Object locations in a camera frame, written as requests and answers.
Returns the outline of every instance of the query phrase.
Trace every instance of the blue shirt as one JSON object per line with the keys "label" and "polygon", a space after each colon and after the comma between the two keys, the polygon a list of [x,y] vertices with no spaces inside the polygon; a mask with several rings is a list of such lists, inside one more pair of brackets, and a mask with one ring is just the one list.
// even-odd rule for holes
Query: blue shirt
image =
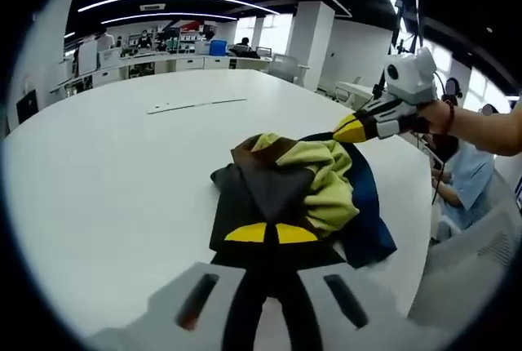
{"label": "blue shirt", "polygon": [[460,140],[457,153],[448,160],[446,167],[451,172],[451,182],[447,186],[457,194],[462,207],[452,207],[441,198],[440,210],[464,230],[491,209],[486,188],[493,175],[493,155]]}

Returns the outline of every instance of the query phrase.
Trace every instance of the round table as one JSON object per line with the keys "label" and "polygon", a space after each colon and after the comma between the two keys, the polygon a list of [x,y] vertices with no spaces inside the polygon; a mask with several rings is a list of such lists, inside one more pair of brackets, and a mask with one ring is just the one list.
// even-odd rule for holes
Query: round table
{"label": "round table", "polygon": [[[208,104],[212,101],[244,101]],[[156,106],[203,104],[148,114]],[[251,70],[165,73],[62,100],[4,146],[12,225],[51,305],[79,335],[123,327],[148,297],[208,247],[219,197],[210,173],[260,132],[298,139],[331,131],[350,110]],[[358,145],[398,250],[360,269],[406,315],[430,238],[427,156],[400,137]]]}

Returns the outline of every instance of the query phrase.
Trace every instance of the red bracelet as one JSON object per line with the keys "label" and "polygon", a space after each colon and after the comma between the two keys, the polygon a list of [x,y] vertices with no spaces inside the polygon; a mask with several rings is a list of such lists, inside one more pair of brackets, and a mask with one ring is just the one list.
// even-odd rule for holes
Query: red bracelet
{"label": "red bracelet", "polygon": [[443,130],[442,135],[448,135],[451,126],[453,125],[453,120],[455,119],[455,107],[451,102],[445,102],[449,106],[449,118],[446,123],[446,128]]}

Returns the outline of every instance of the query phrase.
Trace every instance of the blue cloth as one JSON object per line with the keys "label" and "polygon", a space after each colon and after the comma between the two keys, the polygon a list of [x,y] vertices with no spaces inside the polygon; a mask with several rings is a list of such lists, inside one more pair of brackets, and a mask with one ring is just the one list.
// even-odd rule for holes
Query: blue cloth
{"label": "blue cloth", "polygon": [[[302,141],[332,140],[332,132],[318,133]],[[374,174],[365,157],[354,144],[340,143],[352,159],[352,167],[344,176],[353,187],[352,202],[359,214],[337,233],[334,240],[343,245],[346,261],[353,268],[360,268],[386,259],[397,250],[386,224],[379,215],[377,187]]]}
{"label": "blue cloth", "polygon": [[[486,198],[486,188],[494,169],[491,153],[479,151],[472,144],[460,141],[458,151],[446,164],[451,172],[451,182],[446,184],[457,195],[462,207],[452,207],[440,198],[440,212],[448,216],[460,229],[467,229],[491,209]],[[450,237],[441,229],[439,240]]]}

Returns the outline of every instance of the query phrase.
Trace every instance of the blue container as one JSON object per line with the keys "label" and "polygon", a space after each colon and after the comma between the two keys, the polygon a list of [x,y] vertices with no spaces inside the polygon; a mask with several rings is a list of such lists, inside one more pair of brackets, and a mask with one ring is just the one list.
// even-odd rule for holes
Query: blue container
{"label": "blue container", "polygon": [[211,56],[225,56],[227,54],[227,42],[222,39],[213,39],[210,41]]}

